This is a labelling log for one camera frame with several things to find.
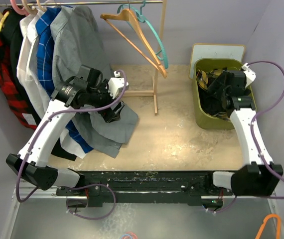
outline gray shirt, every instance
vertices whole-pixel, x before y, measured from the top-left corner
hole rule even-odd
[[[52,66],[55,86],[77,75],[81,65],[100,70],[106,79],[113,77],[97,23],[87,6],[63,6],[50,29],[55,41]],[[138,115],[125,105],[119,121],[105,123],[98,113],[78,113],[72,121],[91,147],[116,157],[122,143],[129,141]]]

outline green bin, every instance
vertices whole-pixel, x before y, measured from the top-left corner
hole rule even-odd
[[[214,69],[221,69],[227,67],[228,70],[240,70],[242,63],[234,59],[212,59],[203,58],[198,60],[194,64],[194,76],[192,79],[192,91],[193,91],[193,102],[194,102],[194,112],[195,121],[198,126],[203,129],[233,129],[233,124],[230,121],[225,121],[217,117],[212,117],[205,113],[201,107],[200,98],[198,94],[198,85],[196,81],[197,70],[202,70],[204,72],[210,72]]]

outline shirt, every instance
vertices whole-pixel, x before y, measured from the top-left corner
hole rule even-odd
[[[49,26],[60,11],[61,8],[47,8],[47,11],[36,23],[36,30],[40,37],[37,52],[38,78],[48,96],[51,96],[55,88],[52,81],[54,41]],[[81,137],[72,121],[67,124],[66,128],[69,130],[69,135],[82,147],[85,153],[88,153],[93,149]]]
[[[29,98],[28,98],[28,95],[25,89],[19,83],[19,80],[17,78],[17,64],[18,64],[19,53],[20,53],[20,48],[21,48],[21,43],[22,43],[22,35],[21,35],[20,27],[19,27],[19,22],[25,16],[22,16],[16,13],[11,8],[7,8],[5,11],[9,11],[9,15],[5,20],[5,25],[3,26],[3,29],[0,35],[2,36],[4,44],[10,47],[10,63],[11,63],[10,70],[12,73],[12,81],[14,85],[16,86],[16,89],[19,92],[20,96],[26,101],[28,105],[28,111],[30,111],[31,115],[28,115],[27,119],[32,120],[32,117],[33,117],[36,124],[39,125],[40,117],[34,110],[31,102],[29,101]],[[65,159],[69,159],[73,161],[76,159],[75,155],[70,154],[66,152],[63,148],[61,148],[60,140],[57,140],[55,146],[52,149],[51,154],[57,157],[61,157],[61,158],[65,158]]]
[[[48,94],[40,84],[37,76],[36,55],[39,37],[35,25],[43,14],[44,12],[39,10],[37,15],[30,14],[20,21],[23,41],[17,65],[17,77],[19,82],[25,88],[34,109],[41,119],[50,101]],[[84,158],[86,155],[82,147],[69,136],[67,129],[64,129],[60,135],[60,144],[64,150],[80,158]]]
[[[96,21],[87,6],[62,7],[50,29],[55,41],[52,70],[55,85],[77,75],[81,65],[100,70],[104,79],[114,76]],[[116,157],[122,143],[132,136],[138,115],[125,105],[119,121],[105,123],[97,112],[76,114],[72,121],[90,146]]]
[[[0,32],[0,88],[4,93],[9,108],[16,115],[20,123],[31,129],[36,129],[36,122],[32,116],[32,109],[28,106],[27,101],[18,92],[13,82],[10,64],[9,46],[4,44]]]
[[[76,76],[82,64],[101,70],[104,78],[110,78],[111,68],[101,49],[93,20],[92,11],[86,6],[62,7],[51,23],[50,29],[55,42],[52,65],[55,86]],[[88,62],[88,57],[94,58],[94,61]],[[89,114],[77,113],[72,121],[91,147],[111,157],[118,155],[122,144],[105,138],[94,130]]]

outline gray metal floor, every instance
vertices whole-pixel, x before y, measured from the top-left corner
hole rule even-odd
[[[104,204],[80,214],[100,216],[110,208]],[[11,239],[119,239],[128,231],[139,239],[254,239],[269,213],[266,199],[241,198],[216,215],[182,204],[118,204],[108,218],[87,221],[66,213],[65,199],[29,199],[19,207]],[[269,221],[262,238],[275,233]]]

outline clothes hanger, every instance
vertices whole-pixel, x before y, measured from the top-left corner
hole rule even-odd
[[[47,8],[44,8],[42,5],[40,5],[40,0],[37,0],[37,4],[38,4],[38,7],[41,11],[43,11],[43,12],[47,11]]]
[[[120,14],[101,14],[100,18],[104,19],[115,31],[117,31],[131,46],[133,46],[153,67],[155,67],[164,78],[167,77],[166,70],[164,66],[161,64],[160,60],[158,59],[156,53],[150,46],[149,42],[147,41],[146,37],[144,36],[140,24],[138,22],[137,17],[135,16],[134,12],[130,9],[123,9]],[[133,30],[138,35],[139,39],[142,41],[144,46],[146,47],[147,51],[151,55],[152,59],[148,58],[133,42],[131,42],[117,27],[115,27],[109,20],[120,20],[120,21],[128,21]]]
[[[33,14],[33,15],[36,15],[38,13],[38,9],[36,8],[30,8],[28,6],[28,3],[27,3],[27,0],[21,0],[22,1],[22,5],[24,6],[24,9],[30,13],[30,14]]]
[[[29,15],[29,13],[26,11],[26,9],[24,9],[24,8],[19,8],[19,7],[17,6],[16,0],[10,0],[10,3],[11,3],[12,8],[13,8],[13,9],[15,10],[15,12],[17,12],[18,14],[20,14],[20,15],[26,15],[26,16]]]
[[[7,12],[3,15],[3,17],[1,18],[1,20],[0,20],[0,31],[2,30],[3,23],[4,23],[4,21],[6,20],[6,18],[8,17],[9,13],[10,13],[10,12],[7,11]]]
[[[266,226],[266,223],[267,221],[270,219],[270,218],[276,218],[277,219],[277,232],[276,232],[276,239],[280,239],[281,237],[281,218],[277,215],[277,214],[269,214],[267,215],[264,220],[263,220],[263,224],[261,225],[255,239],[260,239],[261,238],[261,235],[263,233],[263,230]]]
[[[164,47],[164,45],[163,45],[163,43],[161,41],[161,38],[157,34],[156,30],[154,29],[154,27],[152,26],[150,21],[142,14],[142,8],[145,7],[145,4],[146,4],[146,0],[143,0],[143,5],[140,7],[140,11],[138,11],[134,7],[130,7],[129,4],[122,4],[122,5],[119,6],[117,13],[119,13],[124,8],[124,6],[128,6],[129,9],[132,9],[132,10],[134,10],[136,12],[137,19],[138,19],[139,22],[146,23],[149,26],[149,28],[153,32],[153,35],[156,37],[156,40],[157,40],[157,42],[158,42],[158,44],[160,46],[160,50],[156,53],[156,56],[158,57],[158,59],[160,61],[164,62],[164,68],[167,69],[168,68],[168,59],[167,59],[166,50],[165,50],[165,47]]]

